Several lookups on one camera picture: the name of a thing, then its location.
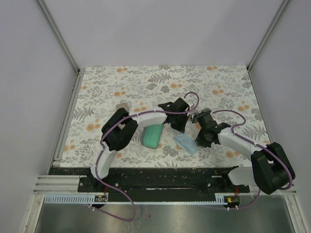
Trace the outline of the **grey-blue glasses case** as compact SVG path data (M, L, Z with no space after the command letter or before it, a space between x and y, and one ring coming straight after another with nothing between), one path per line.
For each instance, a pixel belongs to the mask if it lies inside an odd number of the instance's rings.
M147 148L157 149L160 142L163 125L155 124L148 127L144 127L140 142Z

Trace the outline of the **beige glasses case green lining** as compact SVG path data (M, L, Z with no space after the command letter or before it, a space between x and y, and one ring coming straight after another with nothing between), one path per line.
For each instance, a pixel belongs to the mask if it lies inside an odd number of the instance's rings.
M123 103L119 103L119 104L117 104L116 105L116 109L118 110L118 109L121 109L121 108L124 108L126 111L130 111L130 108L129 108L129 106L128 106L128 104L127 103L125 103L125 102L123 102Z

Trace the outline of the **black aviator sunglasses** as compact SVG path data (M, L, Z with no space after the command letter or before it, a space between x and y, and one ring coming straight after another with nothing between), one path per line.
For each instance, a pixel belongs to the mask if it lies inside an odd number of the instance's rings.
M209 108L205 108L201 110L200 112L194 112L190 115L190 121L192 123L197 123L198 122L198 117L204 116L206 114L210 114L211 110Z

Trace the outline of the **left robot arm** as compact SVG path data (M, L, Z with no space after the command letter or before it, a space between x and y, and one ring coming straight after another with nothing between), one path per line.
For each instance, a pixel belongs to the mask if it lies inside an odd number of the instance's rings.
M116 154L128 146L137 129L170 124L173 129L183 133L190 111L190 106L182 98L145 111L128 112L124 108L118 109L102 127L101 152L90 169L93 176L89 179L88 186L95 192L104 189L104 178L107 177Z

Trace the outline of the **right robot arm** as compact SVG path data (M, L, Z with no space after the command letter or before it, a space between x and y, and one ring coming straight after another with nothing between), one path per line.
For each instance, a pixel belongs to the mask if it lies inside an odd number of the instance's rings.
M238 152L251 162L250 167L236 167L221 180L224 191L232 192L238 185L256 186L265 194L277 190L288 190L295 179L294 170L279 143L263 144L235 132L227 123L217 123L211 111L192 114L192 123L199 123L201 129L195 142L210 148L212 144L223 145Z

